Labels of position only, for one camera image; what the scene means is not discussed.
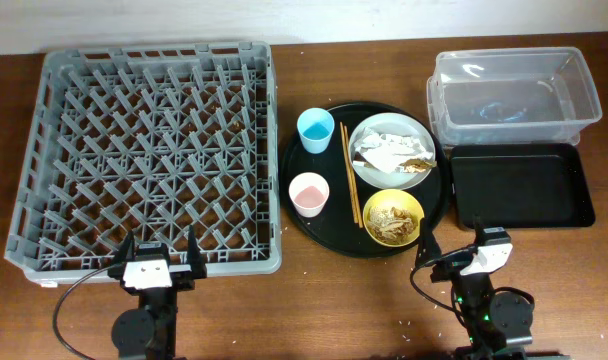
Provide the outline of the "rice and peanut shell scraps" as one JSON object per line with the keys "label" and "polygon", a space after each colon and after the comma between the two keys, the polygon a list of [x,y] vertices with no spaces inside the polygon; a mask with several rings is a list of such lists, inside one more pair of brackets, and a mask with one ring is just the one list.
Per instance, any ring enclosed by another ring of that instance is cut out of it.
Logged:
{"label": "rice and peanut shell scraps", "polygon": [[387,246],[408,243],[417,227],[417,218],[406,209],[372,207],[368,214],[367,228],[376,240]]}

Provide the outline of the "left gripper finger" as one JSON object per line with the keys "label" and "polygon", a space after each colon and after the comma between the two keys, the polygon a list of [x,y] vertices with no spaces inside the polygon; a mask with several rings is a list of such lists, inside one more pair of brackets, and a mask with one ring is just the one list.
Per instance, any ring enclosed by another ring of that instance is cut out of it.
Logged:
{"label": "left gripper finger", "polygon": [[132,231],[129,231],[120,244],[116,255],[112,260],[112,272],[113,273],[122,273],[124,271],[125,265],[134,259],[135,252],[135,242],[134,242],[134,234]]}
{"label": "left gripper finger", "polygon": [[207,277],[206,264],[204,259],[201,257],[201,252],[198,247],[193,226],[190,226],[188,229],[188,250],[186,260],[190,266],[192,277],[194,279],[204,279]]}

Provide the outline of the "brown snack wrapper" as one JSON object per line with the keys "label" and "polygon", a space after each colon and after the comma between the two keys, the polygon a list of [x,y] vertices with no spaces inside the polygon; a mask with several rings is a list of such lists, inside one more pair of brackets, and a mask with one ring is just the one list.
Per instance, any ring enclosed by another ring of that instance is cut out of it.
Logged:
{"label": "brown snack wrapper", "polygon": [[401,173],[421,173],[434,168],[437,165],[435,161],[426,159],[409,159],[398,166],[398,171]]}

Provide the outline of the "white paper napkin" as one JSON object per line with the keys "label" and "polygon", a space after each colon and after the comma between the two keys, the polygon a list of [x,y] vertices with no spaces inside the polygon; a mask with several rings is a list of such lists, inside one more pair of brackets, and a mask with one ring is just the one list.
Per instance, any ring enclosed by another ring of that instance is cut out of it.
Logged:
{"label": "white paper napkin", "polygon": [[398,166],[409,159],[435,161],[434,152],[424,146],[422,140],[419,135],[379,133],[367,127],[356,139],[354,149],[365,165],[386,174],[401,173]]}

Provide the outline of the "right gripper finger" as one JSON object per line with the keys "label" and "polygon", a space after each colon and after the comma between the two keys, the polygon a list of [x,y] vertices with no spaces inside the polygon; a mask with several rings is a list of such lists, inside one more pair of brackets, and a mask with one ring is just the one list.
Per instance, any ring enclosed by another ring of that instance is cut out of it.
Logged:
{"label": "right gripper finger", "polygon": [[475,230],[474,245],[476,247],[484,246],[487,242],[488,236],[485,232],[484,223],[479,215],[474,216],[474,230]]}
{"label": "right gripper finger", "polygon": [[415,259],[416,268],[433,264],[442,256],[440,246],[425,218],[420,220],[419,230],[420,232],[417,238],[418,248]]}

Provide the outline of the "grey round plate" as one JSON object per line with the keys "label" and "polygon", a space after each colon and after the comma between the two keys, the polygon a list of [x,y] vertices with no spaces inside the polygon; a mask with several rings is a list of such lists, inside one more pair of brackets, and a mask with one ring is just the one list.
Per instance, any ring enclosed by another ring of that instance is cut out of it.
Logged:
{"label": "grey round plate", "polygon": [[348,148],[356,174],[379,189],[412,188],[437,166],[437,149],[428,130],[399,113],[361,121],[351,131]]}

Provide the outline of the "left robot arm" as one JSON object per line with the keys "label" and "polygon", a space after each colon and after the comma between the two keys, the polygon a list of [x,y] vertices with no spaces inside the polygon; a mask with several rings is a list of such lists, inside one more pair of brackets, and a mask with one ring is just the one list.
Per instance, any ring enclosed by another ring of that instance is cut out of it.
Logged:
{"label": "left robot arm", "polygon": [[138,307],[114,322],[111,339],[120,359],[173,359],[175,357],[177,295],[195,288],[207,277],[206,264],[193,230],[188,231],[187,263],[172,270],[168,246],[153,242],[138,246],[129,233],[112,261],[108,276],[138,298]]}

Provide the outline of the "light blue plastic cup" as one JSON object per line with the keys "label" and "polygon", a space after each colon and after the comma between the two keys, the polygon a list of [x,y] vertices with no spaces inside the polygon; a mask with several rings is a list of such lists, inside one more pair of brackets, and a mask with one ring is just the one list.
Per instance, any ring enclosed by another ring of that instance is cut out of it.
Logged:
{"label": "light blue plastic cup", "polygon": [[335,120],[325,109],[309,108],[300,114],[296,127],[304,149],[311,154],[320,154],[330,143]]}

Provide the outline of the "wooden chopstick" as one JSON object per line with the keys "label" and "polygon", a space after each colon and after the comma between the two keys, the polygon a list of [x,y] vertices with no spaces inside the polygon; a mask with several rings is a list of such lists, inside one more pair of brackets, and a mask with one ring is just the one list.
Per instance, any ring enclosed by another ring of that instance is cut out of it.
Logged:
{"label": "wooden chopstick", "polygon": [[347,127],[344,125],[345,128],[345,133],[346,133],[346,138],[347,138],[347,148],[348,148],[348,156],[349,156],[349,162],[350,162],[350,166],[351,166],[351,170],[352,170],[352,181],[353,181],[353,189],[354,189],[354,198],[355,198],[355,204],[357,207],[357,210],[359,211],[359,225],[358,227],[360,229],[362,229],[364,227],[363,224],[363,219],[362,219],[362,214],[361,214],[361,208],[360,208],[360,203],[359,203],[359,196],[358,196],[358,192],[357,192],[357,184],[356,184],[356,180],[355,180],[355,173],[352,167],[352,162],[351,162],[351,157],[350,157],[350,147],[349,147],[349,137],[348,137],[348,130]]}
{"label": "wooden chopstick", "polygon": [[346,170],[347,181],[348,181],[349,198],[350,198],[350,202],[351,202],[353,221],[355,224],[359,225],[359,213],[358,213],[359,211],[357,210],[357,207],[355,204],[355,198],[354,198],[352,170],[351,170],[349,156],[348,156],[349,154],[348,154],[348,148],[347,148],[347,138],[346,138],[346,133],[345,133],[345,128],[344,128],[343,123],[340,122],[339,125],[340,125],[340,139],[342,142],[342,151],[343,151],[345,170]]}

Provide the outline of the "yellow bowl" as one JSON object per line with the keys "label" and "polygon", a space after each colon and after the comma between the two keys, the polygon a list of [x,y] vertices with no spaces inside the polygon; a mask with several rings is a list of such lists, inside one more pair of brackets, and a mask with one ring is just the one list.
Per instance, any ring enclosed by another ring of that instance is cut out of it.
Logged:
{"label": "yellow bowl", "polygon": [[369,236],[390,248],[410,245],[420,235],[420,222],[425,217],[420,202],[410,193],[385,189],[372,195],[362,210]]}

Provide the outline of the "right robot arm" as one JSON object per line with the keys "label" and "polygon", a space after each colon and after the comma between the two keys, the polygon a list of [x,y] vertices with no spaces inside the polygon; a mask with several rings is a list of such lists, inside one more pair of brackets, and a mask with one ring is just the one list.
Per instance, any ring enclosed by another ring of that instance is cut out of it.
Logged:
{"label": "right robot arm", "polygon": [[[490,275],[506,265],[513,250],[502,227],[474,225],[474,241],[443,253],[432,230],[419,221],[415,267],[409,280],[413,289],[434,306],[452,312],[468,334],[470,344],[455,349],[456,359],[564,359],[560,353],[529,353],[535,299],[514,287],[494,287]],[[433,283],[451,284],[450,302],[443,303],[423,291],[415,281],[422,269],[431,270]]]}

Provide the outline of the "pink plastic cup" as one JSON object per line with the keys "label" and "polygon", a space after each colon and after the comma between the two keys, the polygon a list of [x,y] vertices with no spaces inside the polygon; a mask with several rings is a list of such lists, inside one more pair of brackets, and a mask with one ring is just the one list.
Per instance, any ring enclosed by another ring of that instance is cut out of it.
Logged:
{"label": "pink plastic cup", "polygon": [[330,187],[321,175],[304,172],[291,180],[288,195],[299,215],[313,218],[325,206],[330,196]]}

